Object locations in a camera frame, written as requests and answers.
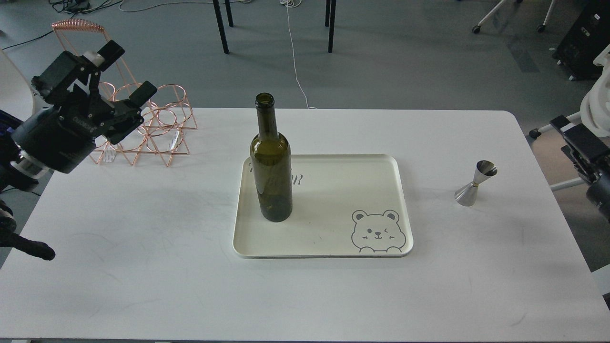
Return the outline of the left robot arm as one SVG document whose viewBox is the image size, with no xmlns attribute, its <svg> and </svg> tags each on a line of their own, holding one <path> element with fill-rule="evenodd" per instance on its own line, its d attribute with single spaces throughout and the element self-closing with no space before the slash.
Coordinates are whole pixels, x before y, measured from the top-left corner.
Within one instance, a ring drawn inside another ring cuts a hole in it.
<svg viewBox="0 0 610 343">
<path fill-rule="evenodd" d="M 1 55 L 1 189 L 32 192 L 48 171 L 70 173 L 104 137 L 117 145 L 144 122 L 157 92 L 146 81 L 124 100 L 105 100 L 101 73 L 124 54 L 114 41 L 97 52 L 63 51 L 31 85 Z"/>
</svg>

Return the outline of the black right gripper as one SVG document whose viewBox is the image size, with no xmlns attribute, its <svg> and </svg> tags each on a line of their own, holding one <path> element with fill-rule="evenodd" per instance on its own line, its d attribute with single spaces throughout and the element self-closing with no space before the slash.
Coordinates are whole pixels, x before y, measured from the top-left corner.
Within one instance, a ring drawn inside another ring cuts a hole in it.
<svg viewBox="0 0 610 343">
<path fill-rule="evenodd" d="M 586 197 L 610 221 L 610 178 L 608 146 L 584 124 L 571 123 L 565 116 L 552 119 L 550 125 L 560 133 L 566 146 L 561 150 L 587 183 Z"/>
</svg>

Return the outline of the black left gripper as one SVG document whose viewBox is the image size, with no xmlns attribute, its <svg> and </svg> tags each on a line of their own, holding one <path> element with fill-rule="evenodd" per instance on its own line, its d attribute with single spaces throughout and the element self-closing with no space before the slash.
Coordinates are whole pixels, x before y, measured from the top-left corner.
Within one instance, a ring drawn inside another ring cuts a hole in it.
<svg viewBox="0 0 610 343">
<path fill-rule="evenodd" d="M 107 70 L 125 50 L 113 40 L 98 52 L 88 51 L 76 56 L 63 51 L 39 76 L 32 77 L 32 87 L 50 105 L 64 104 L 69 98 L 68 87 L 76 80 L 87 82 L 94 72 Z M 68 125 L 72 119 L 60 119 L 59 109 L 43 109 L 24 121 L 11 134 L 18 147 L 48 169 L 68 174 L 96 148 L 96 139 L 102 135 L 117 145 L 144 122 L 142 107 L 158 89 L 144 81 L 131 95 L 120 101 L 111 101 L 109 110 L 100 119 L 100 133 L 82 133 Z"/>
</svg>

